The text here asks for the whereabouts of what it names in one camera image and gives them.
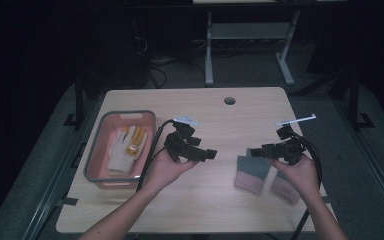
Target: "clear plastic bin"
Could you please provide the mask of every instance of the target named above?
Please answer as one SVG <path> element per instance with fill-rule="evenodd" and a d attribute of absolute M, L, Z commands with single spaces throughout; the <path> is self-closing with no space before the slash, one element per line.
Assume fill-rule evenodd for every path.
<path fill-rule="evenodd" d="M 152 111 L 117 111 L 105 114 L 99 123 L 98 131 L 93 139 L 93 144 L 83 174 L 85 178 L 95 183 L 100 188 L 136 188 L 140 174 L 151 147 L 155 134 L 156 117 Z M 108 171 L 110 159 L 109 149 L 112 141 L 116 139 L 117 130 L 131 126 L 146 129 L 147 139 L 138 158 L 134 161 L 128 174 L 114 174 Z"/>

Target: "wooden table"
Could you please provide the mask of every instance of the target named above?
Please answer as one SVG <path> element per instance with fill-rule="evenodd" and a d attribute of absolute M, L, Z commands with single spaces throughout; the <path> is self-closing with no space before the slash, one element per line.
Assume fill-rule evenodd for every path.
<path fill-rule="evenodd" d="M 233 97 L 236 103 L 225 104 L 226 97 Z M 218 150 L 214 160 L 199 163 L 164 189 L 145 209 L 130 232 L 295 230 L 306 206 L 302 200 L 292 206 L 270 191 L 276 169 L 270 169 L 260 196 L 233 186 L 237 157 L 244 156 L 247 148 L 280 142 L 276 134 L 279 127 L 275 126 L 275 122 L 295 118 L 284 90 L 269 87 L 108 92 L 68 193 L 69 198 L 78 199 L 78 202 L 75 206 L 64 205 L 56 226 L 59 232 L 86 231 L 134 193 L 134 190 L 102 190 L 83 176 L 99 120 L 105 113 L 115 110 L 151 110 L 157 116 L 157 127 L 174 116 L 188 114 L 200 123 L 194 127 L 194 137 L 202 139 L 200 148 Z M 292 127 L 301 134 L 297 124 Z M 173 131 L 171 125 L 165 127 L 160 146 L 165 135 Z M 314 231 L 311 218 L 303 231 Z"/>

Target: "person's right hand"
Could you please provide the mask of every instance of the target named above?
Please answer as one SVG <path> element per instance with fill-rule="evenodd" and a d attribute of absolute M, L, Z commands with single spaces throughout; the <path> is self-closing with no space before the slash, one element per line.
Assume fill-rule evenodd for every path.
<path fill-rule="evenodd" d="M 305 154 L 302 154 L 301 160 L 293 166 L 282 163 L 278 159 L 269 159 L 269 162 L 285 174 L 304 201 L 320 196 L 316 168 L 313 161 Z"/>

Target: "small box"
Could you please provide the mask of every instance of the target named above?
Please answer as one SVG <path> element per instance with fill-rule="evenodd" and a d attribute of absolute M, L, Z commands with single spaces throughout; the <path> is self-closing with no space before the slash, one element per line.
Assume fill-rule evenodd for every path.
<path fill-rule="evenodd" d="M 83 174 L 100 188 L 136 188 L 155 134 L 156 117 L 152 111 L 117 111 L 102 116 Z M 147 139 L 134 161 L 130 173 L 109 174 L 108 162 L 111 143 L 117 138 L 117 130 L 131 126 L 146 130 Z"/>

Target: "metal frame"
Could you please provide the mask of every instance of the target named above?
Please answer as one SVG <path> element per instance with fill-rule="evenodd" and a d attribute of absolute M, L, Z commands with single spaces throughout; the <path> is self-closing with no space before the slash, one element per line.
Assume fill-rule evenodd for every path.
<path fill-rule="evenodd" d="M 295 11 L 290 22 L 213 23 L 212 13 L 208 12 L 205 85 L 209 87 L 214 84 L 213 64 L 211 61 L 212 39 L 285 39 L 285 46 L 281 52 L 276 53 L 276 60 L 286 84 L 293 85 L 294 80 L 286 63 L 286 55 L 288 54 L 289 46 L 291 45 L 292 37 L 294 36 L 299 14 L 299 10 Z"/>

